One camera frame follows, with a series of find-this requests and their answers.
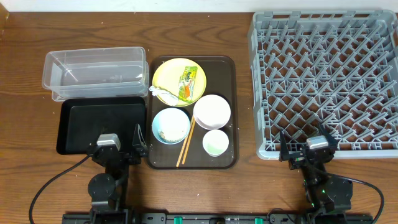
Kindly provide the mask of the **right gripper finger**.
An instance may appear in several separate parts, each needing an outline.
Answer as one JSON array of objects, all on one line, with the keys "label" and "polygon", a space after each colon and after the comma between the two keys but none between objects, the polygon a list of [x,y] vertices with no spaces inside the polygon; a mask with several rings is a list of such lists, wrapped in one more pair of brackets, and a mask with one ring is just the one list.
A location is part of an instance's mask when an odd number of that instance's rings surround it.
[{"label": "right gripper finger", "polygon": [[329,146],[338,145],[338,141],[324,128],[322,123],[318,124],[318,130],[326,138]]},{"label": "right gripper finger", "polygon": [[287,143],[285,140],[284,132],[283,130],[280,130],[280,154],[281,155],[289,155],[289,150],[287,147]]}]

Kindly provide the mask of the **light blue bowl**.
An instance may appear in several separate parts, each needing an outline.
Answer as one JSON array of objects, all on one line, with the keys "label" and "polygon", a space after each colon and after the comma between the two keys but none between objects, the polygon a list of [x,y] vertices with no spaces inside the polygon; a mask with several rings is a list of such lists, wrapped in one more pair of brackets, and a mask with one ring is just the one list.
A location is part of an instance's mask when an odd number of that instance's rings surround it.
[{"label": "light blue bowl", "polygon": [[170,144],[162,141],[159,137],[159,131],[158,131],[159,124],[163,121],[185,123],[187,126],[187,133],[181,141],[183,141],[187,137],[190,129],[190,119],[188,118],[187,114],[184,111],[178,108],[166,108],[157,113],[152,121],[152,134],[155,136],[155,138],[163,144]]}]

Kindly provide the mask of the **white tissue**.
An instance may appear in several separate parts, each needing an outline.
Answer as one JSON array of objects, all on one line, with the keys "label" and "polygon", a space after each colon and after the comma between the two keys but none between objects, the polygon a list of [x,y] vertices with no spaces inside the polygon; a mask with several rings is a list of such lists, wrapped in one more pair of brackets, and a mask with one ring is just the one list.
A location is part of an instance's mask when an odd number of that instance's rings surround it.
[{"label": "white tissue", "polygon": [[177,106],[178,104],[178,97],[173,95],[171,92],[167,90],[163,90],[161,88],[150,86],[149,91],[152,92],[153,96],[157,96],[160,100],[162,100],[166,105],[169,106]]}]

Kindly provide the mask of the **small white green cup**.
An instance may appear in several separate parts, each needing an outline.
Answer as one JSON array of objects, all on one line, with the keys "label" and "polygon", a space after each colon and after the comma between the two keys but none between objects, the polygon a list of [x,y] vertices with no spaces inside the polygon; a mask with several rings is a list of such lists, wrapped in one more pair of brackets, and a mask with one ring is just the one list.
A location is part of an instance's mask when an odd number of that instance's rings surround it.
[{"label": "small white green cup", "polygon": [[222,155],[229,146],[227,134],[219,129],[208,131],[202,140],[204,150],[212,157]]}]

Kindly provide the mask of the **green snack wrapper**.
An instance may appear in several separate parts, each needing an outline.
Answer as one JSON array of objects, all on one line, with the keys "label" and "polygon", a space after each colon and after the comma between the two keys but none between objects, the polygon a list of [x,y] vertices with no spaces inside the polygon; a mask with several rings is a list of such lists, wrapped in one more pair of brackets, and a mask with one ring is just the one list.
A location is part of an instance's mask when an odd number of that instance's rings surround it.
[{"label": "green snack wrapper", "polygon": [[178,98],[184,102],[193,101],[193,91],[198,68],[196,66],[185,67],[178,81]]}]

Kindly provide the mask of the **pink white shallow bowl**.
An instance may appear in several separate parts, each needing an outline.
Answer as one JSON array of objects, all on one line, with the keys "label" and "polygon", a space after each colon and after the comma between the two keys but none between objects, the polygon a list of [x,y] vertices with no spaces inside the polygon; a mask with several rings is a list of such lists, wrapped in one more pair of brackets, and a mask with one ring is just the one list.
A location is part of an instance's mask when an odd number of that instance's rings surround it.
[{"label": "pink white shallow bowl", "polygon": [[231,108],[223,97],[206,95],[195,103],[193,116],[204,129],[220,129],[228,123],[231,117]]}]

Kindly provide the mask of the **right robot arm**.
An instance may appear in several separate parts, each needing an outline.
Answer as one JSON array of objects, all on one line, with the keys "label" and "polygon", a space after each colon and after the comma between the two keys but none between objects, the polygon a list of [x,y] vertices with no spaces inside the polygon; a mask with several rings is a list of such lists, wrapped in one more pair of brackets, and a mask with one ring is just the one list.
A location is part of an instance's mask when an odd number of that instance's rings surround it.
[{"label": "right robot arm", "polygon": [[327,174],[325,164],[334,158],[337,140],[323,127],[319,135],[308,138],[297,152],[289,152],[284,132],[280,131],[279,160],[287,161],[289,169],[303,174],[307,200],[321,214],[343,213],[351,209],[353,183]]}]

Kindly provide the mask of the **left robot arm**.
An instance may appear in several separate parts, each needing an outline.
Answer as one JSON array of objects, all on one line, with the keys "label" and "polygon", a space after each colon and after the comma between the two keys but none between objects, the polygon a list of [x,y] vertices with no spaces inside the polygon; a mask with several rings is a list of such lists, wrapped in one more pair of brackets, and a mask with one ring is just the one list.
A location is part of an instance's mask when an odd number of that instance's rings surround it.
[{"label": "left robot arm", "polygon": [[89,148],[87,155],[105,168],[95,175],[88,184],[92,210],[95,213],[120,211],[127,190],[129,167],[141,164],[148,156],[148,148],[139,124],[135,125],[132,143],[123,148],[117,134],[102,134],[96,145]]}]

